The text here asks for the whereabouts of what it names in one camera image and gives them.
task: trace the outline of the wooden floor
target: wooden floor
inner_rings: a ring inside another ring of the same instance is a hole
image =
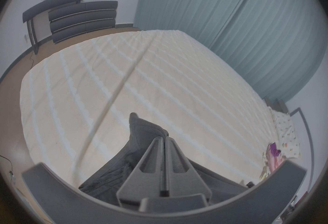
[[[24,75],[43,59],[70,45],[117,32],[138,31],[137,28],[105,29],[70,38],[61,43],[52,41],[39,47],[37,55],[30,53],[21,59],[0,83],[0,155],[12,162],[14,178],[11,180],[9,171],[11,164],[0,157],[0,173],[12,192],[18,192],[21,197],[37,212],[40,218],[49,219],[37,206],[22,180],[22,172],[34,165],[27,149],[21,123],[19,94]]]

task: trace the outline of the mattress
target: mattress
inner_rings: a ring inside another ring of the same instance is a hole
[[[65,48],[23,78],[24,138],[78,187],[129,139],[129,115],[160,125],[191,160],[259,182],[277,131],[269,109],[222,59],[181,31],[124,32]]]

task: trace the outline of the teal curtain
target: teal curtain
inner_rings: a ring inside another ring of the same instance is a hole
[[[271,100],[301,90],[328,43],[317,0],[139,0],[134,26],[187,33]]]

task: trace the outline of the dark gray baseboard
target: dark gray baseboard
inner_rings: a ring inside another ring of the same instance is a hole
[[[42,46],[43,44],[45,44],[46,42],[51,40],[51,36],[46,37],[45,39],[42,39],[41,41],[38,42],[38,46]],[[26,55],[28,55],[29,53],[31,53],[33,51],[33,48],[30,47],[29,49],[27,49],[25,52],[23,52],[19,57],[17,57],[15,59],[14,62],[11,63],[11,65],[6,69],[6,71],[3,73],[3,75],[0,78],[0,83],[2,82],[2,80],[5,78],[5,76],[9,73],[9,71],[20,61],[22,60]]]
[[[127,28],[127,27],[133,27],[133,23],[132,24],[116,24],[115,28]]]

